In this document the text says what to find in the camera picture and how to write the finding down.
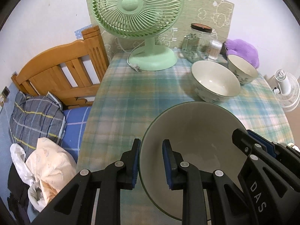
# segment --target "green desk fan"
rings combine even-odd
[[[144,39],[145,45],[135,49],[129,65],[141,70],[157,71],[175,65],[174,52],[155,45],[155,36],[169,29],[178,19],[183,0],[91,0],[98,24],[111,34],[130,39]]]

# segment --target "power cord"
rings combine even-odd
[[[118,37],[117,37],[117,41],[118,41],[118,44],[119,44],[120,48],[122,49],[122,51],[124,51],[125,53],[129,53],[129,55],[128,55],[128,57],[127,57],[127,64],[129,65],[129,67],[131,67],[132,69],[134,69],[134,70],[137,71],[137,72],[140,71],[140,67],[139,67],[138,65],[136,65],[136,64],[130,64],[130,63],[129,63],[129,57],[130,57],[131,53],[132,53],[136,48],[138,48],[141,44],[143,44],[145,41],[143,41],[143,42],[141,42],[140,44],[138,44],[135,48],[133,48],[133,49],[131,50],[131,52],[126,51],[126,50],[122,47],[122,45],[121,45],[121,43],[120,43]]]

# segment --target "plaid tablecloth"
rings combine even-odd
[[[143,138],[150,123],[176,104],[199,101],[190,80],[191,63],[177,52],[172,68],[157,72],[135,72],[127,65],[127,54],[114,56],[93,103],[79,152],[78,171],[104,169],[131,149],[134,138]],[[242,87],[239,96],[220,104],[245,126],[270,141],[293,142],[282,108],[260,75]],[[121,191],[121,224],[181,224],[156,208],[138,178],[134,191]]]

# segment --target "fan stand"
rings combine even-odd
[[[156,45],[155,38],[149,38],[144,46],[131,53],[128,62],[144,71],[159,71],[174,66],[177,56],[170,48]]]

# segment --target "fan hub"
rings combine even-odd
[[[127,12],[132,12],[136,10],[139,6],[138,0],[122,0],[122,8]]]

